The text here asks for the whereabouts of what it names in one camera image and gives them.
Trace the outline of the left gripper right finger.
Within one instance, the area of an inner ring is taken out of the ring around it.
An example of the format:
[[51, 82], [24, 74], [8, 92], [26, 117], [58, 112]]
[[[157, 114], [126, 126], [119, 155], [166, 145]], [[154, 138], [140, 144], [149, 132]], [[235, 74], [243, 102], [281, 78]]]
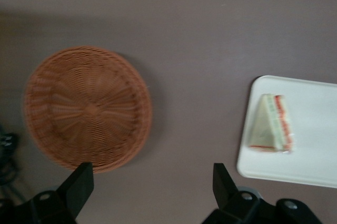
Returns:
[[276, 223], [275, 207], [256, 192], [239, 189], [223, 163], [213, 165], [217, 208], [203, 223]]

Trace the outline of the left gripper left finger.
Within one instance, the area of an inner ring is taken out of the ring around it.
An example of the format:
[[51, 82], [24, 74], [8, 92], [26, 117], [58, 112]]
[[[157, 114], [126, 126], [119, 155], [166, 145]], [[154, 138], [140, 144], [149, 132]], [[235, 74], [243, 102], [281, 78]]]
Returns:
[[76, 223], [76, 218], [94, 189], [93, 164], [80, 164], [56, 189], [30, 200], [33, 223]]

